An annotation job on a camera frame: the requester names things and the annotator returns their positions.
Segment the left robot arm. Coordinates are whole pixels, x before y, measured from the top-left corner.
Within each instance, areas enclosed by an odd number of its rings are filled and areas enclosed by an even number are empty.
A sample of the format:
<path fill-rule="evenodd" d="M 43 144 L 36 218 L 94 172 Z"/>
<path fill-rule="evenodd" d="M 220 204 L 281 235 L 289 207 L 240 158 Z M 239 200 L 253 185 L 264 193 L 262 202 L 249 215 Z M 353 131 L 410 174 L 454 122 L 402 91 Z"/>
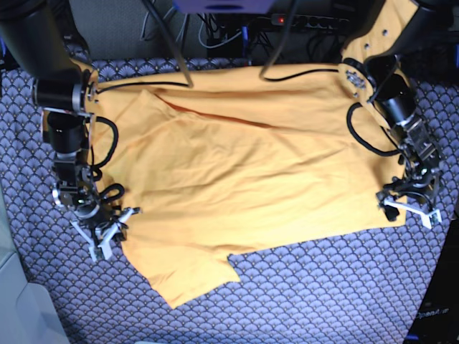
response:
<path fill-rule="evenodd" d="M 354 109 L 366 108 L 384 134 L 394 141 L 394 154 L 404 166 L 376 194 L 389 221 L 405 210 L 420 216 L 428 229 L 442 221 L 436 198 L 444 158 L 427 124 L 416 112 L 415 94 L 400 59 L 427 41 L 430 30 L 452 18 L 453 1 L 373 1 L 363 24 L 341 50 L 339 74 L 356 98 Z"/>

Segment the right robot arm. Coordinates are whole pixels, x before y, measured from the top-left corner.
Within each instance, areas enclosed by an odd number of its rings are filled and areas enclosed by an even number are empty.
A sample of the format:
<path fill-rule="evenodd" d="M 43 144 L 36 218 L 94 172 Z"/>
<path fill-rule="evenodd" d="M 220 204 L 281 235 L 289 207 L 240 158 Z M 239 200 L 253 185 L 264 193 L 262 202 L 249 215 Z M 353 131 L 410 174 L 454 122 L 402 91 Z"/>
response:
<path fill-rule="evenodd" d="M 121 184 L 102 191 L 96 185 L 119 139 L 115 123 L 88 108 L 97 101 L 98 78 L 69 58 L 46 1 L 2 1 L 1 39 L 34 77 L 32 100 L 42 108 L 42 138 L 55 152 L 54 201 L 74 214 L 71 225 L 87 242 L 91 259 L 110 259 L 110 243 L 126 239 L 127 220 L 141 210 L 115 205 L 125 193 Z"/>

